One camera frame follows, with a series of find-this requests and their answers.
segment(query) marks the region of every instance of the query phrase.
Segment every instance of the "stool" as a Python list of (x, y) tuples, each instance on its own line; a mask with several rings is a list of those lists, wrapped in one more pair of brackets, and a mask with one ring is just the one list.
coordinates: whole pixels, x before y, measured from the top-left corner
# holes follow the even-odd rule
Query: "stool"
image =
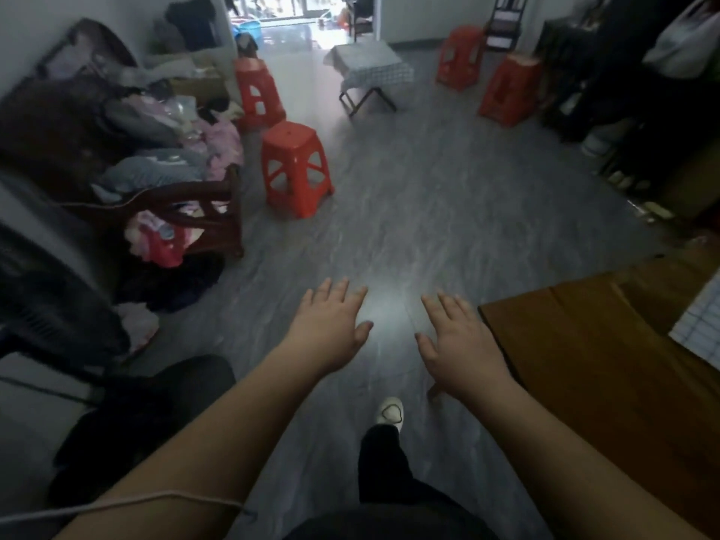
[(455, 28), (440, 50), (436, 81), (456, 90), (477, 83), (484, 53), (485, 32), (481, 27)]
[[(310, 162), (313, 153), (319, 154), (320, 166)], [(267, 202), (273, 207), (289, 208), (298, 217), (309, 218), (317, 212), (320, 199), (335, 192), (323, 145), (309, 126), (281, 121), (263, 136), (261, 157)], [(280, 162), (280, 167), (270, 172), (270, 161)], [(309, 168), (324, 176), (317, 185), (308, 180)], [(287, 178), (287, 190), (272, 186), (281, 173)]]
[(235, 78), (238, 80), (245, 111), (245, 115), (238, 121), (240, 131), (273, 126), (285, 119), (275, 80), (265, 61), (248, 57), (235, 59)]
[(477, 114), (502, 126), (517, 125), (535, 111), (541, 80), (539, 60), (509, 54), (492, 76)]

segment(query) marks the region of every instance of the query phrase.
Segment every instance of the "left hand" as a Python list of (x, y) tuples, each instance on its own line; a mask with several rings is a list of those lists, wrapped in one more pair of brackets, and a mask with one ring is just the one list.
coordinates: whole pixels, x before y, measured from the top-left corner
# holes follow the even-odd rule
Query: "left hand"
[(358, 311), (367, 295), (367, 286), (347, 294), (347, 278), (332, 287), (325, 279), (315, 291), (309, 289), (281, 346), (301, 359), (313, 362), (322, 375), (336, 372), (367, 341), (372, 322), (355, 327)]

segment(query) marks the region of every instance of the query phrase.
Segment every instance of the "foot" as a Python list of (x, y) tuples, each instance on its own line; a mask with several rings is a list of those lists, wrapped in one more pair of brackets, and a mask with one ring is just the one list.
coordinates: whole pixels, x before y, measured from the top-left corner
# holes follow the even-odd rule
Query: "foot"
[(385, 398), (377, 410), (376, 424), (391, 424), (400, 431), (405, 419), (405, 409), (398, 398)]

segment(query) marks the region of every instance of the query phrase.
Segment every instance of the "white bag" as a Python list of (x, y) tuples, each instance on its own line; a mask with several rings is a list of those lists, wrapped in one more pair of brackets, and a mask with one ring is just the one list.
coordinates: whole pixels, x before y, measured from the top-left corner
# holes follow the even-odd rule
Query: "white bag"
[(720, 39), (720, 13), (710, 0), (695, 0), (657, 37), (642, 62), (674, 79), (694, 79), (708, 65)]

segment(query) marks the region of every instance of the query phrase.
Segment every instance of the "finger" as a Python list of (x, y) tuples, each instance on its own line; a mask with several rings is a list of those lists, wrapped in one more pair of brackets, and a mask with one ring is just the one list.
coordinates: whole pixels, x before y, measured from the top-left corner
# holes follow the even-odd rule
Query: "finger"
[(374, 324), (367, 320), (355, 328), (355, 349), (359, 350), (365, 344), (373, 326)]
[(458, 294), (455, 294), (455, 301), (457, 303), (457, 306), (460, 307), (463, 314), (468, 320), (477, 320), (477, 313), (475, 312), (475, 309), (470, 303), (465, 301)]
[(328, 297), (328, 301), (339, 301), (340, 303), (345, 301), (345, 294), (348, 292), (348, 284), (350, 281), (348, 277), (344, 277), (339, 283), (337, 283)]
[(443, 291), (439, 291), (438, 299), (440, 299), (440, 304), (445, 309), (445, 313), (450, 320), (460, 320), (465, 317), (465, 313), (458, 306), (457, 301), (455, 301), (453, 297), (450, 297)]
[(352, 294), (348, 295), (345, 299), (347, 305), (351, 308), (352, 312), (357, 315), (360, 307), (362, 307), (365, 296), (367, 295), (367, 286), (358, 288)]
[(448, 320), (447, 313), (443, 306), (440, 305), (435, 299), (428, 295), (423, 295), (422, 300), (425, 310), (427, 311), (427, 317), (430, 318), (430, 322), (435, 327), (435, 331), (440, 329), (445, 322)]
[(327, 278), (324, 281), (322, 281), (322, 284), (318, 286), (318, 289), (315, 291), (315, 295), (312, 296), (312, 302), (313, 303), (320, 303), (323, 301), (328, 301), (328, 292), (330, 291), (330, 286), (332, 286), (333, 280), (331, 278)]
[(418, 342), (418, 351), (423, 359), (423, 362), (428, 360), (437, 360), (440, 356), (438, 350), (435, 348), (435, 343), (424, 333), (416, 333), (415, 340)]
[(308, 288), (305, 294), (302, 296), (302, 299), (300, 300), (300, 306), (297, 308), (297, 314), (299, 315), (301, 312), (305, 311), (307, 308), (311, 306), (312, 303), (312, 289)]

